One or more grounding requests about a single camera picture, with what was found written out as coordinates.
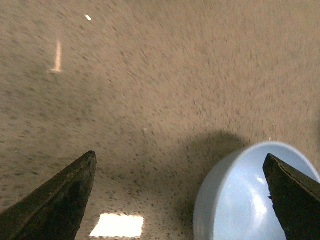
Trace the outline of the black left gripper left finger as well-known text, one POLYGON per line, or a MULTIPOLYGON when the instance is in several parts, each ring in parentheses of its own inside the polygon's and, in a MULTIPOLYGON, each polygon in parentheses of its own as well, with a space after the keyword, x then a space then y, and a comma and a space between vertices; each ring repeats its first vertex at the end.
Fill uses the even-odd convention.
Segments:
POLYGON ((73 240, 80 229, 97 166, 88 151, 0 214, 2 240, 73 240))

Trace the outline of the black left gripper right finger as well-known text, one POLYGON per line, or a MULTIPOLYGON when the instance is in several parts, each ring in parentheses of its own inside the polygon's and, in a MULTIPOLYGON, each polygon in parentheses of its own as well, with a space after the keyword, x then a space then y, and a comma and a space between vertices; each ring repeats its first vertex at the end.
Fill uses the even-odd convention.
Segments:
POLYGON ((288 240, 320 238, 320 184, 267 154, 263 172, 275 215, 288 240))

